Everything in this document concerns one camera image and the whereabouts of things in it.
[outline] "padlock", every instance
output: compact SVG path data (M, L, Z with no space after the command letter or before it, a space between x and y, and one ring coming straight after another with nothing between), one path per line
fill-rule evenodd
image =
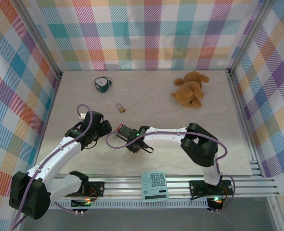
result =
M120 103L117 103L116 106L121 113L126 111L126 109Z

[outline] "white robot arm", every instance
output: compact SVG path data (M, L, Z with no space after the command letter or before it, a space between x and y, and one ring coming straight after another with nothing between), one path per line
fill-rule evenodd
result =
M217 158L218 145L216 142L207 138L188 135L187 133L196 132L200 135L211 137L217 140L199 125L190 123L187 128L179 129L158 129L152 127L141 127L139 131L131 129L121 124L118 127L116 136L126 141L132 142L134 139L145 134L145 137L138 139L127 148L136 153L143 149L151 153L155 147L179 147L182 148L188 156L199 166L201 166L204 175L204 181L210 185L218 185L221 175L217 169L215 160Z
M31 183L22 209L23 213L33 219L41 218L55 200L77 191L88 191L83 189L84 185L87 185L83 181L88 182L88 177L85 179L81 176L85 176L84 174L74 171L63 179L54 179L54 177L71 158L81 152L92 141L97 141L108 133L110 133L109 135L112 134L111 125L109 121L103 120L102 114L92 112L92 118L91 126L88 126L90 115L87 114L83 122L68 130L60 144L51 152L54 153L61 148L55 155L48 155L47 158L31 168L27 173L17 172L13 176L10 194L11 207L19 208L26 186L35 173L37 173L36 177ZM90 129L85 133L85 136L73 141L87 127ZM134 153L140 149L148 152L150 152L149 149L154 150L150 146L165 147L175 145L181 147L195 163L202 167L205 182L213 186L218 185L221 176L215 164L218 151L218 145L215 142L217 139L197 124L190 124L187 128L180 129L141 127L139 131L121 125L117 130L117 136L125 140L127 142L126 147ZM199 141L196 143L193 140L197 136L190 134L193 132L208 138L199 137Z

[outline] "brown teddy bear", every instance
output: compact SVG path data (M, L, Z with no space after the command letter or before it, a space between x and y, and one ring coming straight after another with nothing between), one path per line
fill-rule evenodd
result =
M204 93L201 90L202 82L209 82L209 77L192 71L185 75L184 80L178 78L174 81L174 85L182 86L176 93L171 93L171 96L175 98L180 105L200 108L202 106L200 100L204 98Z
M202 82L208 83L209 82L209 77L206 75L203 75L197 71L192 71L189 72L188 74L185 75L184 79L177 78L174 81L174 85L180 86L183 85L184 83L188 81L195 81L200 84L200 88L202 88Z

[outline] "green alarm clock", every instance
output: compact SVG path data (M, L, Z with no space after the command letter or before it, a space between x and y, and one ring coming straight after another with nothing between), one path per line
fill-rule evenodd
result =
M112 81L108 80L105 76L95 79L94 82L96 89L100 92L106 92L112 85Z

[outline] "white floor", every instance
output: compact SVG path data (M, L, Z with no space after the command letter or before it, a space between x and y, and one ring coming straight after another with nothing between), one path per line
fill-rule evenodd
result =
M131 128L183 128L197 123L223 142L229 152L219 161L221 172L233 175L252 175L249 150L242 136L230 88L224 71L201 71L208 75L204 83L205 98L202 108L178 106L170 93L177 90L174 79L184 77L188 71L98 71L65 72L53 106L49 124L37 163L46 157L62 139L68 129L80 121L76 107L80 103L90 106L108 119L115 130L121 123ZM111 88L106 93L95 89L94 79L110 77ZM116 103L126 112L120 113ZM125 142L111 136L114 146ZM163 170L166 174L201 175L202 170L181 149L156 148L152 154L143 150L131 153L126 148L111 149L101 138L95 148L84 150L61 170L77 170L85 174L140 174Z

